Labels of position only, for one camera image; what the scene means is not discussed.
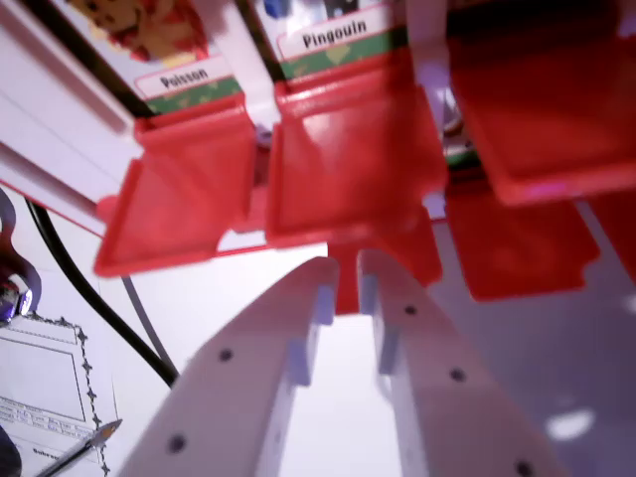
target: red plastic piece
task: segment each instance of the red plastic piece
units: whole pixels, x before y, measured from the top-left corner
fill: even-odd
[[[483,61],[473,51],[451,77],[501,201],[636,185],[636,58],[627,41],[601,36],[503,58],[486,47],[497,51],[485,45]]]
[[[511,209],[485,183],[469,183],[447,194],[446,218],[477,301],[580,288],[600,254],[570,202]]]
[[[233,224],[237,233],[264,231],[267,209],[267,176],[269,168],[269,150],[256,148],[254,161],[254,180],[249,197],[249,212],[244,219]]]
[[[415,225],[447,169],[408,50],[276,85],[267,241],[364,239]]]
[[[99,219],[108,224],[110,222],[110,218],[115,213],[115,206],[117,205],[117,196],[111,195],[102,197],[97,203],[97,208],[95,209],[95,213],[99,217]]]
[[[588,202],[636,283],[636,190],[593,197]]]
[[[441,279],[442,268],[433,229],[425,208],[420,208],[415,227],[407,232],[385,234],[376,238],[329,243],[329,256],[340,263],[340,281],[336,313],[358,313],[358,252],[379,248],[399,261],[422,286]]]
[[[102,276],[208,259],[245,220],[255,134],[242,95],[138,121],[130,165],[95,262]]]

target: white plastic support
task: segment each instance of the white plastic support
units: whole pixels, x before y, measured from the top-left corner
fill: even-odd
[[[245,308],[197,353],[119,475],[277,475],[337,287],[337,262],[317,257]]]
[[[363,313],[391,379],[404,476],[567,475],[426,291],[383,252],[363,250]]]
[[[440,137],[444,126],[444,98],[450,86],[447,10],[447,0],[406,0],[406,26],[413,72],[415,80],[426,93]]]
[[[280,122],[274,84],[233,1],[195,0],[194,5],[245,94],[245,109],[257,133],[271,133]]]
[[[93,202],[1,143],[0,184],[45,205],[83,229],[103,236],[105,225],[97,217]]]

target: metal object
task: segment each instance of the metal object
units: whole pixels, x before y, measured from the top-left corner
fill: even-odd
[[[0,426],[0,475],[2,477],[22,475],[20,452],[2,426]]]
[[[89,451],[103,445],[114,431],[117,430],[119,424],[121,424],[121,419],[99,427],[90,437],[71,447],[71,449],[36,475],[36,477],[52,477],[58,475],[63,470],[69,469],[69,467],[77,463],[78,460],[84,457]]]
[[[33,292],[18,274],[12,274],[0,283],[0,326],[11,323],[16,315],[31,311]]]
[[[567,475],[401,265],[363,250],[358,279],[379,371],[391,379],[404,476]],[[333,319],[337,280],[334,260],[314,258],[204,345],[120,475],[277,475],[294,388],[310,383],[317,324]]]

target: poisson label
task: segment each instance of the poisson label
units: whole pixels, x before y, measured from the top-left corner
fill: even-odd
[[[226,59],[216,55],[182,67],[138,78],[135,84],[145,98],[150,99],[219,80],[231,74],[232,70]]]

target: gray surface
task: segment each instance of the gray surface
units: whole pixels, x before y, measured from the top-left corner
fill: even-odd
[[[576,292],[475,303],[466,289],[446,224],[434,226],[444,265],[435,301],[481,353],[495,378],[534,424],[590,409],[594,422],[555,443],[574,477],[636,475],[636,287],[587,205],[579,205],[601,257]]]

